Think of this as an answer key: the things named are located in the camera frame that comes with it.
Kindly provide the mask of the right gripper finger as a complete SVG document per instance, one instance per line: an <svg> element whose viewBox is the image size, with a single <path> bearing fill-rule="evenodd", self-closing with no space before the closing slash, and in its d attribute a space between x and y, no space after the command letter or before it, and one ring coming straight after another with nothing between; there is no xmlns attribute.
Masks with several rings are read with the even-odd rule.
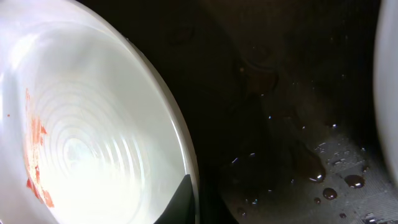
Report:
<svg viewBox="0 0 398 224"><path fill-rule="evenodd" d="M195 224L195 198L189 174L184 176L166 209L154 224Z"/></svg>

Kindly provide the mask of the white plate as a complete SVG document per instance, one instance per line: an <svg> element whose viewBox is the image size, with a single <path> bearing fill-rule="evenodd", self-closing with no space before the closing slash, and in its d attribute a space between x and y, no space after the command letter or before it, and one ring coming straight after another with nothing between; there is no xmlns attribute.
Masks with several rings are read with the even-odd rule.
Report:
<svg viewBox="0 0 398 224"><path fill-rule="evenodd" d="M77 1L1 2L1 222L155 223L187 125L145 55Z"/></svg>
<svg viewBox="0 0 398 224"><path fill-rule="evenodd" d="M374 44L373 95L384 160L397 184L397 0L382 0Z"/></svg>

